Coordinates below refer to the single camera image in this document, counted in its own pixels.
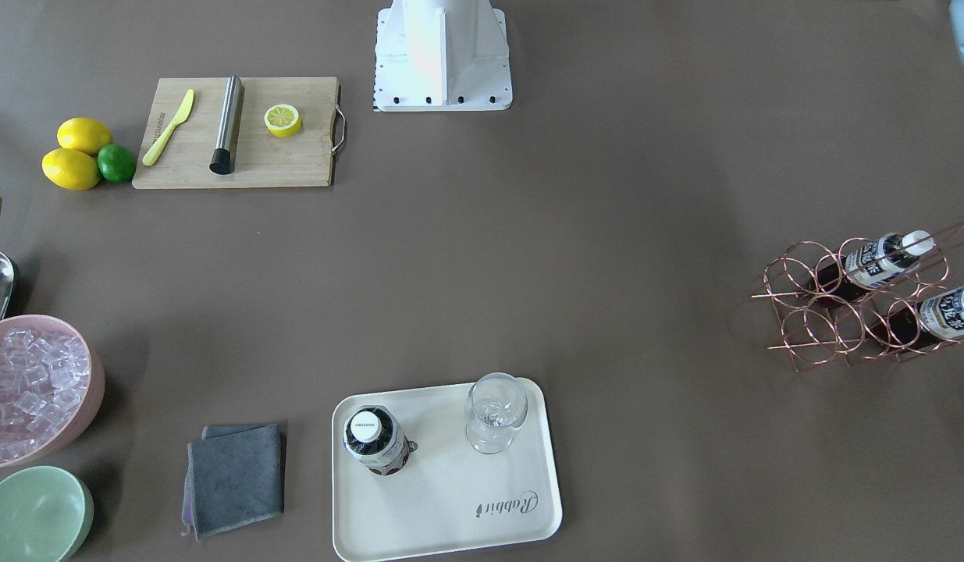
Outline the yellow lemon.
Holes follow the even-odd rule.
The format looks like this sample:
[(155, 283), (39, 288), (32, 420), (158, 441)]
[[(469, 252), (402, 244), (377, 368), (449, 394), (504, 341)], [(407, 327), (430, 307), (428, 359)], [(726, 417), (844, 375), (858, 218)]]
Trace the yellow lemon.
[(61, 148), (73, 149), (96, 156), (113, 143), (113, 134), (103, 122), (90, 117), (73, 117), (61, 123), (56, 131)]
[(96, 159), (72, 148), (48, 152), (41, 167), (50, 181), (67, 190), (88, 190), (102, 179)]

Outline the green lime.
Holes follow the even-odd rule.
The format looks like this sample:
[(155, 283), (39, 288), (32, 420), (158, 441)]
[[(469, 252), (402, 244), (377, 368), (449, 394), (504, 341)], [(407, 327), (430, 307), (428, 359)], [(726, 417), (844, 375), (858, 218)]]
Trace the green lime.
[(129, 183), (137, 169), (136, 157), (122, 145), (107, 144), (96, 155), (98, 170), (110, 183)]

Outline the steel muddler black tip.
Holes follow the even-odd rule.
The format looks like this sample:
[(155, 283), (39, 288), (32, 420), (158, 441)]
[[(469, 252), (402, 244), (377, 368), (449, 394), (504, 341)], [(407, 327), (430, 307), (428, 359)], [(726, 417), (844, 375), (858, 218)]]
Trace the steel muddler black tip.
[(217, 175), (228, 175), (235, 170), (241, 113), (245, 89), (239, 76), (229, 76), (222, 100), (216, 143), (209, 169)]

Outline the copper wire bottle basket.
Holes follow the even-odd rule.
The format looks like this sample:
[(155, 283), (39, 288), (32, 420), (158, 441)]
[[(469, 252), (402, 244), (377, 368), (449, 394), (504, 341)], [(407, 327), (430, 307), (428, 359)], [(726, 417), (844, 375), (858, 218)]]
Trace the copper wire bottle basket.
[(838, 308), (818, 304), (819, 294), (807, 290), (807, 283), (829, 261), (841, 262), (882, 235), (850, 238), (836, 248), (813, 241), (789, 246), (767, 264), (756, 295), (770, 302), (774, 310), (779, 328), (777, 349), (788, 352), (793, 367), (802, 370), (831, 361), (847, 365), (884, 358), (908, 361), (964, 343), (962, 338), (923, 350), (902, 351), (889, 345), (884, 335), (891, 314), (964, 286), (964, 279), (959, 278), (964, 269), (964, 220), (929, 234), (935, 247), (921, 257), (916, 269)]

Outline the cream rabbit tray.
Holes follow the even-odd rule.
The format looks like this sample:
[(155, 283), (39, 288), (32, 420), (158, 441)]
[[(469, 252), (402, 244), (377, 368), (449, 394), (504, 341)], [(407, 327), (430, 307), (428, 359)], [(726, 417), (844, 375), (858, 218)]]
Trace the cream rabbit tray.
[[(434, 555), (553, 536), (563, 520), (541, 387), (522, 379), (528, 417), (507, 451), (479, 454), (466, 438), (468, 383), (358, 394), (332, 416), (333, 539), (346, 561)], [(396, 474), (371, 473), (345, 445), (345, 423), (384, 406), (417, 444)]]

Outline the tea bottle white cap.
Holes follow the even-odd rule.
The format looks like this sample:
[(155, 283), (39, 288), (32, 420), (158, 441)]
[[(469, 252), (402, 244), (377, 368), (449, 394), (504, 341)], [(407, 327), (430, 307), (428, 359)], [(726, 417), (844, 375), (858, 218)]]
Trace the tea bottle white cap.
[(379, 405), (363, 406), (343, 425), (343, 444), (375, 475), (393, 475), (404, 468), (414, 446), (397, 419)]

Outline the green bowl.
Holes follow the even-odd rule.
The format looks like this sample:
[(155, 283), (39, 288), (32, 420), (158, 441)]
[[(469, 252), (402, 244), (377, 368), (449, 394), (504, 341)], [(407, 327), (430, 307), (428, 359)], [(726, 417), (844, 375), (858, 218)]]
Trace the green bowl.
[(89, 488), (69, 471), (20, 470), (0, 481), (0, 561), (68, 561), (93, 516)]

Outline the clear wine glass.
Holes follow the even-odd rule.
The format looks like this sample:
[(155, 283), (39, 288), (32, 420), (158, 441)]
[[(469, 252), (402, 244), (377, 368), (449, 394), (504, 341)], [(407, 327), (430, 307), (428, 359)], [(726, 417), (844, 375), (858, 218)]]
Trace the clear wine glass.
[(504, 452), (527, 420), (529, 398), (522, 379), (492, 372), (471, 385), (466, 403), (466, 438), (479, 454)]

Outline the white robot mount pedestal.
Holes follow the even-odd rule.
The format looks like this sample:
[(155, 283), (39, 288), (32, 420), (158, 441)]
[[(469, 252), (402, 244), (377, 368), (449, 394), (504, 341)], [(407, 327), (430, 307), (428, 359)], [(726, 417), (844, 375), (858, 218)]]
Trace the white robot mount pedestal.
[(377, 13), (377, 112), (509, 109), (507, 19), (489, 1), (393, 1)]

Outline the pink bowl with ice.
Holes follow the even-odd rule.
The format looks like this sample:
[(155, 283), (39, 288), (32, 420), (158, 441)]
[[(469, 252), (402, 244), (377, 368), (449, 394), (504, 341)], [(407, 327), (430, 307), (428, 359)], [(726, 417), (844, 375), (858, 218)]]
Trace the pink bowl with ice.
[(104, 391), (102, 363), (70, 324), (47, 315), (0, 321), (0, 468), (75, 440)]

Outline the half lemon slice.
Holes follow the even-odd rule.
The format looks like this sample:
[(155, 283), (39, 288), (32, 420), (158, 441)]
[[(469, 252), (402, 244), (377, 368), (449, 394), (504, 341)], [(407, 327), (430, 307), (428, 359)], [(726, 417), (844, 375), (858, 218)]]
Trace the half lemon slice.
[(292, 137), (302, 129), (302, 116), (291, 104), (279, 103), (268, 107), (263, 116), (267, 131), (278, 138)]

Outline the grey folded cloth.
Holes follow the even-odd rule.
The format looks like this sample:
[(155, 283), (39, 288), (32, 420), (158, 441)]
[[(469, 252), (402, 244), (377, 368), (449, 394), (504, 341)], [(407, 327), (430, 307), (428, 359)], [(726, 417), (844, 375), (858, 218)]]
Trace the grey folded cloth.
[(181, 518), (197, 541), (284, 512), (285, 447), (278, 424), (207, 425), (187, 445)]

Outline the yellow plastic knife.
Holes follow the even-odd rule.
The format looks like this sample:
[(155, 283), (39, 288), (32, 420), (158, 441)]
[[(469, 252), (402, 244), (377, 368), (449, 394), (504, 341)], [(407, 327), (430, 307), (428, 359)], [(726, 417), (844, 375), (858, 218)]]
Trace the yellow plastic knife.
[(193, 89), (188, 89), (185, 92), (184, 98), (181, 101), (176, 113), (173, 115), (169, 123), (162, 130), (150, 148), (146, 150), (146, 154), (142, 158), (142, 164), (144, 166), (153, 166), (159, 160), (175, 130), (189, 120), (194, 103), (195, 91)]

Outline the wooden cutting board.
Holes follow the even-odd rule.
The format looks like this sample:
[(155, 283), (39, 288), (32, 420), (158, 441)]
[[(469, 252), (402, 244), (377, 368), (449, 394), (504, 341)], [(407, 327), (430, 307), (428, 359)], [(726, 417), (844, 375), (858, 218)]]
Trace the wooden cutting board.
[[(142, 190), (203, 190), (273, 187), (328, 187), (334, 177), (336, 107), (340, 80), (335, 77), (243, 77), (234, 169), (216, 174), (209, 165), (222, 118), (225, 77), (162, 78), (150, 109), (139, 150), (144, 155), (170, 123), (186, 92), (194, 103), (151, 166), (138, 165), (132, 184)], [(275, 137), (263, 116), (279, 103), (299, 111), (302, 127), (292, 137)]]

